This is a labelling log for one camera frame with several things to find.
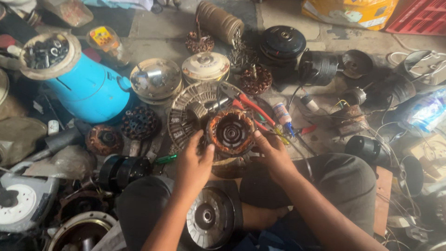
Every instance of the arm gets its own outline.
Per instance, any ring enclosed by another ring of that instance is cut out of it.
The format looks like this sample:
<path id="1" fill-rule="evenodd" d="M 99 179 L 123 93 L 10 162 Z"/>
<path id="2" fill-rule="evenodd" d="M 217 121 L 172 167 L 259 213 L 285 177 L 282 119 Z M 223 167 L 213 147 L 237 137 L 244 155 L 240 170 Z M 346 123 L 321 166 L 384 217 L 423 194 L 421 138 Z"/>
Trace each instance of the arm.
<path id="1" fill-rule="evenodd" d="M 215 146 L 208 145 L 205 154 L 202 157 L 197 156 L 196 149 L 202 135 L 203 130 L 200 130 L 192 136 L 177 159 L 177 178 L 172 196 L 142 251 L 177 250 L 187 211 L 211 174 Z"/>
<path id="2" fill-rule="evenodd" d="M 254 136 L 265 157 L 253 160 L 268 166 L 271 178 L 285 190 L 294 208 L 327 250 L 387 250 L 339 212 L 297 171 L 277 136 L 269 136 L 268 140 L 259 131 Z"/>

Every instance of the glue bottle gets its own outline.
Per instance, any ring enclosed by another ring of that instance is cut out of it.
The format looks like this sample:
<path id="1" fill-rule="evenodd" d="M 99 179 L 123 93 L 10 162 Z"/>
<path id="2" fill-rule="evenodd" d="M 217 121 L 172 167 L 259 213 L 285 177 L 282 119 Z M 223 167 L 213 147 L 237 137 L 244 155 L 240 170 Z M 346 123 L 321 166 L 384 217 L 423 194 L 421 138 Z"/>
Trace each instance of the glue bottle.
<path id="1" fill-rule="evenodd" d="M 286 127 L 291 132 L 291 135 L 295 137 L 293 128 L 291 127 L 291 116 L 286 110 L 284 104 L 282 102 L 275 104 L 273 106 L 273 111 L 276 117 L 279 119 L 279 123 Z"/>

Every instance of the leg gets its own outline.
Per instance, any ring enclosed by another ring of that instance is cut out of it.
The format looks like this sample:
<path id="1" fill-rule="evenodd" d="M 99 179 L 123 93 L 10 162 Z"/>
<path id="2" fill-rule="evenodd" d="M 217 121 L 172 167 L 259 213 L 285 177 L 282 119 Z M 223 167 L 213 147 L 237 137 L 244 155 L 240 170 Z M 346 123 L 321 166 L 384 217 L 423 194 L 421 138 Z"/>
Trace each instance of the leg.
<path id="1" fill-rule="evenodd" d="M 326 154 L 308 161 L 315 178 L 314 185 L 322 195 L 357 226 L 373 234 L 376 177 L 369 165 L 346 154 Z M 300 173 L 308 176 L 303 160 L 294 164 Z M 291 205 L 285 192 L 271 180 L 264 166 L 249 169 L 240 184 L 240 198 L 242 202 L 258 207 Z M 287 214 L 281 222 L 292 236 L 310 232 L 295 211 Z"/>
<path id="2" fill-rule="evenodd" d="M 139 251 L 146 241 L 173 190 L 173 180 L 148 176 L 132 182 L 117 201 L 125 242 L 130 251 Z"/>

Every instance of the hand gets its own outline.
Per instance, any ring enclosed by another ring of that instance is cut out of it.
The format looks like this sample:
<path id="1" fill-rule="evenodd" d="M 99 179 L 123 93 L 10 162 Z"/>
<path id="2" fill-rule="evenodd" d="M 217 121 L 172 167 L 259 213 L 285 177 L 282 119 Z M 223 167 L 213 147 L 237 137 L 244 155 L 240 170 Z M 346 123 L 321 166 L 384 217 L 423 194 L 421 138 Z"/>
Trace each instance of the hand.
<path id="1" fill-rule="evenodd" d="M 253 148 L 252 151 L 264 154 L 265 157 L 253 156 L 250 159 L 265 164 L 274 182 L 282 185 L 287 178 L 300 175 L 279 136 L 266 132 L 265 137 L 257 130 L 254 132 L 254 139 L 258 147 Z"/>
<path id="2" fill-rule="evenodd" d="M 197 155 L 197 146 L 201 136 L 203 136 L 203 130 L 199 130 L 190 138 L 177 159 L 177 178 L 173 190 L 192 200 L 206 185 L 214 160 L 215 145 L 213 144 L 207 146 L 203 156 Z"/>

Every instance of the blue cap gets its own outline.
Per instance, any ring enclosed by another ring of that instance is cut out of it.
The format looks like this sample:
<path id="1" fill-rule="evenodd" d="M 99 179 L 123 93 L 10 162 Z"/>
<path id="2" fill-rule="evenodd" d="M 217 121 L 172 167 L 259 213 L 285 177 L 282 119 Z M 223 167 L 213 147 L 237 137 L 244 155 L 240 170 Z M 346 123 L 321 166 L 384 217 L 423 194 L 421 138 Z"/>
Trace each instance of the blue cap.
<path id="1" fill-rule="evenodd" d="M 286 128 L 288 128 L 289 132 L 291 132 L 291 135 L 295 138 L 296 136 L 294 135 L 293 128 L 291 127 L 291 122 L 286 122 L 286 123 L 284 124 L 284 126 L 285 126 Z"/>

